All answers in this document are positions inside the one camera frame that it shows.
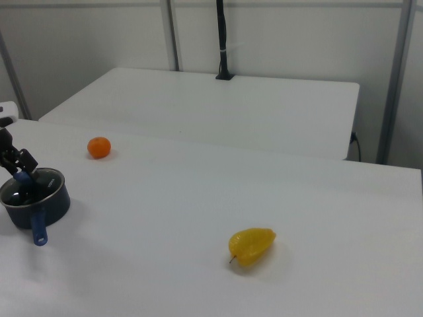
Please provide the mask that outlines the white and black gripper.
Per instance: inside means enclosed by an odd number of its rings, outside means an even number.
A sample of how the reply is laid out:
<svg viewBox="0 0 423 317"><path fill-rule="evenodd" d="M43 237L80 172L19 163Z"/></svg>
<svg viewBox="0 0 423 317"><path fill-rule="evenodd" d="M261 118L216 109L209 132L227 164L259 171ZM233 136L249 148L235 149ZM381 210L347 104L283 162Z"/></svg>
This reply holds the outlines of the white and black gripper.
<svg viewBox="0 0 423 317"><path fill-rule="evenodd" d="M5 128L19 119L19 109L15 102L2 102L0 104L0 127L1 127L1 167L10 175L17 173L15 165L16 149L13 147L13 137ZM21 149L17 155L17 162L20 168L19 180L35 181L38 178L38 162L26 149Z"/></svg>

